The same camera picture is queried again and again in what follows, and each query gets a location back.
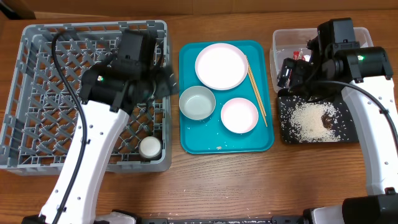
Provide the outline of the red snack wrapper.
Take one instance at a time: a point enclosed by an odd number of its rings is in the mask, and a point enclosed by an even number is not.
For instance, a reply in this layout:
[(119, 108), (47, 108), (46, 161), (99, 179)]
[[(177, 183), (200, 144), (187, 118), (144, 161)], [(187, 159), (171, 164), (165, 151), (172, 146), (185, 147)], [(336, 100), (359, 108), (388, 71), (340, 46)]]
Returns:
[(294, 51), (293, 59), (294, 60), (305, 60), (303, 51), (302, 50), (301, 51)]

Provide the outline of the grey round bowl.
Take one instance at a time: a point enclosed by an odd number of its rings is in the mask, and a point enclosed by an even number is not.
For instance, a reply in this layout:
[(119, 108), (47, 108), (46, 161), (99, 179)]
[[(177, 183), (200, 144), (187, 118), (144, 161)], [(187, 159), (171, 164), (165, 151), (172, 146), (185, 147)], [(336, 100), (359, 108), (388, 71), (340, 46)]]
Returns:
[(192, 86), (183, 91), (179, 98), (181, 113), (192, 120), (203, 120), (215, 110), (216, 98), (213, 92), (204, 86)]

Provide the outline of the wooden chopstick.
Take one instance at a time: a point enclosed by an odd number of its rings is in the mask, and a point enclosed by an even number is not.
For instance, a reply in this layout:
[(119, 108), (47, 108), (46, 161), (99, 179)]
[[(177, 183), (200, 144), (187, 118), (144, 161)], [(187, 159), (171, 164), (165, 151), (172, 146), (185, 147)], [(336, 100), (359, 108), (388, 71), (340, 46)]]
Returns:
[(247, 60), (247, 64), (248, 64), (248, 76), (249, 76), (249, 79), (250, 79), (250, 82), (251, 82), (251, 85), (252, 85), (252, 89), (253, 89), (254, 94), (256, 96), (256, 100), (257, 100), (257, 103), (259, 105), (259, 109), (260, 109), (260, 112), (262, 114), (264, 123), (265, 123), (266, 127), (268, 127), (267, 114), (266, 114), (266, 111), (265, 111), (265, 108), (264, 108), (264, 104), (262, 102), (261, 94), (260, 94), (259, 89), (257, 87), (257, 83), (255, 81), (254, 74), (252, 72), (251, 65), (249, 63), (248, 57), (246, 57), (246, 60)]
[(253, 72), (251, 70), (250, 64), (248, 64), (248, 75), (249, 75), (249, 79), (251, 81), (252, 88), (254, 90), (254, 94), (256, 96), (257, 103), (259, 104), (259, 108), (260, 108), (262, 117), (263, 117), (264, 121), (266, 121), (266, 111), (264, 109), (264, 105), (262, 103), (261, 95), (260, 95), (259, 89), (258, 89), (258, 87), (256, 85), (256, 81), (254, 79), (254, 75), (253, 75)]

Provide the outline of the large white round plate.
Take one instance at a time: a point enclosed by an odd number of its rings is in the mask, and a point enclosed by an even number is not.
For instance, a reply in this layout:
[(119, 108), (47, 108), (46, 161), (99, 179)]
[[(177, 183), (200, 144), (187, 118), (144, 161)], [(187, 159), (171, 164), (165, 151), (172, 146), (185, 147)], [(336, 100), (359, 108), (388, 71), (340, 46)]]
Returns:
[(208, 88), (231, 90), (246, 78), (248, 60), (234, 45), (211, 44), (198, 54), (195, 60), (195, 73), (199, 81)]

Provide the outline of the small white cup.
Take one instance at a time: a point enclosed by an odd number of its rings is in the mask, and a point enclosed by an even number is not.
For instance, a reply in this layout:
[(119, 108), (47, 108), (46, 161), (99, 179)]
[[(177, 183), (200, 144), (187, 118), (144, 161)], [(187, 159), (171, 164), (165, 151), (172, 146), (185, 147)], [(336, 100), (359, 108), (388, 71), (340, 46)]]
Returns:
[(139, 154), (148, 160), (156, 160), (161, 156), (162, 144), (156, 137), (148, 136), (139, 143)]

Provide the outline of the pink bowl with food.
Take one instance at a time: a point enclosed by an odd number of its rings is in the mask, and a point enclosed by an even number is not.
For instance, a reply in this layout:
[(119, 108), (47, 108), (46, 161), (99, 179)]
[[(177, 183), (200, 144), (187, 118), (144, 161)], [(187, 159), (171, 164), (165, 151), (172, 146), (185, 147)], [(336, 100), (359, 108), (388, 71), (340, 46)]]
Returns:
[(221, 122), (232, 133), (248, 133), (254, 129), (258, 120), (256, 106), (245, 98), (230, 99), (221, 109)]

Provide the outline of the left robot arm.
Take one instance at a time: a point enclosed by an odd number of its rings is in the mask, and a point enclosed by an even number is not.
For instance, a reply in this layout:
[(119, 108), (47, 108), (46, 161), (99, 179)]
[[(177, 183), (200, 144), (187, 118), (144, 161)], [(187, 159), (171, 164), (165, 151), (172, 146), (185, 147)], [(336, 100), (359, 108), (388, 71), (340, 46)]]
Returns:
[(178, 92), (173, 68), (116, 69), (97, 63), (81, 78), (78, 121), (57, 183), (37, 215), (23, 223), (139, 223), (129, 212), (97, 216), (105, 170), (119, 135), (136, 105)]

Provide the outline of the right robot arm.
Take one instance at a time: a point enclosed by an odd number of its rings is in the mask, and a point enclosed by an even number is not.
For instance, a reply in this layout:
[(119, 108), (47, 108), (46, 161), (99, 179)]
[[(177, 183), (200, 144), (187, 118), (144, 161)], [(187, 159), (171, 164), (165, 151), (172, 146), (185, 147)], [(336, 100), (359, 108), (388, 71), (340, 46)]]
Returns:
[(309, 62), (286, 58), (279, 86), (325, 99), (341, 93), (364, 156), (367, 196), (309, 208), (297, 223), (397, 223), (397, 109), (392, 68), (382, 47), (313, 52)]

